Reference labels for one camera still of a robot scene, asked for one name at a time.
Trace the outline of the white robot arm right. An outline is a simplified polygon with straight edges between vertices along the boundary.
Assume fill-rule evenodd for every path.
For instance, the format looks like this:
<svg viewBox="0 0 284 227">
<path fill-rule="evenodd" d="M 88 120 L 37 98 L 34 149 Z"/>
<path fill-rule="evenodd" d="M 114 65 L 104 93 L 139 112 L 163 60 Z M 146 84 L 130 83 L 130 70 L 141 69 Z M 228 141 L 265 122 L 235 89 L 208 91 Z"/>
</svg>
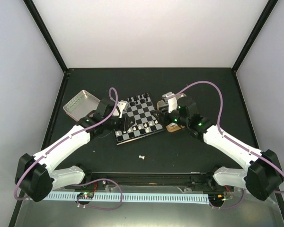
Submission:
<svg viewBox="0 0 284 227">
<path fill-rule="evenodd" d="M 248 190 L 258 200 L 265 201 L 284 182 L 275 152 L 248 146 L 212 124 L 199 114 L 192 98 L 172 98 L 167 107 L 153 110 L 151 114 L 164 126 L 172 123 L 183 126 L 193 138 L 218 149 L 240 165 L 240 169 L 219 167 L 206 178 L 208 189 L 216 191 L 221 186 L 239 187 Z"/>
</svg>

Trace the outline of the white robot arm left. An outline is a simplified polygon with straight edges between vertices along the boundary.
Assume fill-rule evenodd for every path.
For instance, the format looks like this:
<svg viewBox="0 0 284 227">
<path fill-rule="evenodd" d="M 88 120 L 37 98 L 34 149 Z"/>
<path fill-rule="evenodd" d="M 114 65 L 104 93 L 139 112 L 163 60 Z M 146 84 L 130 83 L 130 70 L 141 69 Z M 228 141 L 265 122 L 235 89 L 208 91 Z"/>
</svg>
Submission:
<svg viewBox="0 0 284 227">
<path fill-rule="evenodd" d="M 35 202 L 43 200 L 51 191 L 78 185 L 82 189 L 92 184 L 91 175 L 78 166 L 57 169 L 57 166 L 78 148 L 89 143 L 105 130 L 127 131 L 134 118 L 125 113 L 127 101 L 114 102 L 102 99 L 95 110 L 80 115 L 71 130 L 44 150 L 29 155 L 25 153 L 18 161 L 15 184 Z"/>
</svg>

